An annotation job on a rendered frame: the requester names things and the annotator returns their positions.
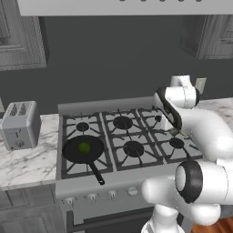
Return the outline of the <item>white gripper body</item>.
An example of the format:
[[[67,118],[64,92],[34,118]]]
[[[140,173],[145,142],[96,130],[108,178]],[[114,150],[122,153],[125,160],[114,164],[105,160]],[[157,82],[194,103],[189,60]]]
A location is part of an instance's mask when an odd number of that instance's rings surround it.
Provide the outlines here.
[[[161,121],[160,121],[161,129],[168,131],[173,129],[174,127],[169,123],[167,118],[164,115],[161,115]]]

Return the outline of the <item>green lime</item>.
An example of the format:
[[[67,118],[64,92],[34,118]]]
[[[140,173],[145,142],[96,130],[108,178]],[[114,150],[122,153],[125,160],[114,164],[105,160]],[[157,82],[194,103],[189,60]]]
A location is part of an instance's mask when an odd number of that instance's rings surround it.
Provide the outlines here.
[[[79,144],[78,150],[79,150],[81,153],[85,153],[85,154],[86,154],[86,153],[89,153],[89,152],[90,152],[91,147],[90,147],[90,145],[89,145],[88,143],[82,142],[82,143]]]

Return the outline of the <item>black frying pan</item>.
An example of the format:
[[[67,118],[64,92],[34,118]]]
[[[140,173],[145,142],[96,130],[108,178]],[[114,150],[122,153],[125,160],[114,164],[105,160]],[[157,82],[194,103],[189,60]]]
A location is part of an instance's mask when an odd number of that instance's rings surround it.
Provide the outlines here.
[[[96,168],[95,161],[102,156],[104,149],[105,146],[101,139],[90,135],[83,135],[67,140],[62,147],[62,156],[74,165],[89,165],[98,183],[103,186],[105,180]]]

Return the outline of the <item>grey gas stove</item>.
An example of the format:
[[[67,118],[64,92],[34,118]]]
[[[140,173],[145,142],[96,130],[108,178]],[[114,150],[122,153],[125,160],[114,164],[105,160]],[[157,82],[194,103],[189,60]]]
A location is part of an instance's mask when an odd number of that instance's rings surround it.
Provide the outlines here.
[[[58,114],[56,199],[67,233],[73,225],[152,214],[152,205],[141,194],[146,177],[171,176],[180,162],[201,157],[188,137],[161,129],[161,115],[151,97],[61,104]],[[98,137],[104,143],[104,153],[95,161],[105,180],[103,186],[89,165],[74,165],[62,156],[64,143],[83,135]],[[129,196],[130,187],[136,187],[138,193]],[[115,198],[108,195],[110,190],[116,191]],[[89,194],[97,194],[96,201],[91,201]],[[73,204],[67,204],[66,198],[74,198]],[[75,233],[138,233],[149,218]]]

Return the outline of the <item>grey range hood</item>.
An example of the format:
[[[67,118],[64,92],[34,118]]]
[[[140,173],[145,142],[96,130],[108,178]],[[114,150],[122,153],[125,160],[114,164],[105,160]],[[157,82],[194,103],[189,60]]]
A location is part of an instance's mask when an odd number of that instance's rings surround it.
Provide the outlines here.
[[[17,0],[23,16],[233,15],[233,0]]]

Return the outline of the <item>silver toaster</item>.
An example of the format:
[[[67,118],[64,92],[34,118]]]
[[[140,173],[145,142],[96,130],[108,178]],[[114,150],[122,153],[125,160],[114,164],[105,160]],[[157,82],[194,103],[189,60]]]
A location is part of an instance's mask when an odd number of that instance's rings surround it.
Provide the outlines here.
[[[36,101],[10,103],[0,122],[0,134],[8,151],[36,147],[40,129]]]

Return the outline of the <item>grey base cupboard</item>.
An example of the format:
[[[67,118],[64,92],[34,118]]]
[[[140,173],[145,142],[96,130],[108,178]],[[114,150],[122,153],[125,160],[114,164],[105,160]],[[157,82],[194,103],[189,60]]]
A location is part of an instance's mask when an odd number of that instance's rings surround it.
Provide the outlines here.
[[[0,191],[0,233],[66,233],[55,185]]]

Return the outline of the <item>grey wall cupboard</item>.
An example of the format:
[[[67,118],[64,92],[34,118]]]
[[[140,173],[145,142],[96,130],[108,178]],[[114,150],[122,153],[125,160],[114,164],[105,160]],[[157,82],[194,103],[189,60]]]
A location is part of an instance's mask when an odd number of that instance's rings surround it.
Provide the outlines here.
[[[0,71],[44,68],[49,55],[45,19],[21,16],[17,0],[0,0]]]
[[[233,15],[186,15],[179,47],[196,59],[233,59]]]

